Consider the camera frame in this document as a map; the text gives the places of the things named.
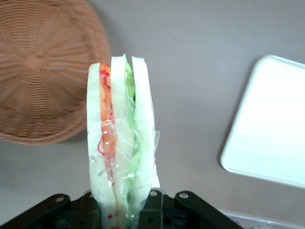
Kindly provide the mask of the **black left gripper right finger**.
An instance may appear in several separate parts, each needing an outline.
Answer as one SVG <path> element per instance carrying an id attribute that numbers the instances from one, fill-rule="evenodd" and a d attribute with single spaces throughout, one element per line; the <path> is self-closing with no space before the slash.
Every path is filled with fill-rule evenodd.
<path id="1" fill-rule="evenodd" d="M 219 210 L 191 191 L 173 198 L 160 188 L 152 188 L 141 210 L 139 229 L 240 229 Z"/>

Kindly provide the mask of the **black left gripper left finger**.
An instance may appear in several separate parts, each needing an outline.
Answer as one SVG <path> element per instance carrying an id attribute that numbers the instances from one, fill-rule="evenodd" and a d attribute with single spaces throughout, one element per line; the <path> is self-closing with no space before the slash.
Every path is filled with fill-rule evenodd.
<path id="1" fill-rule="evenodd" d="M 55 194 L 0 226 L 2 229 L 100 229 L 101 209 L 88 190 L 72 201 Z"/>

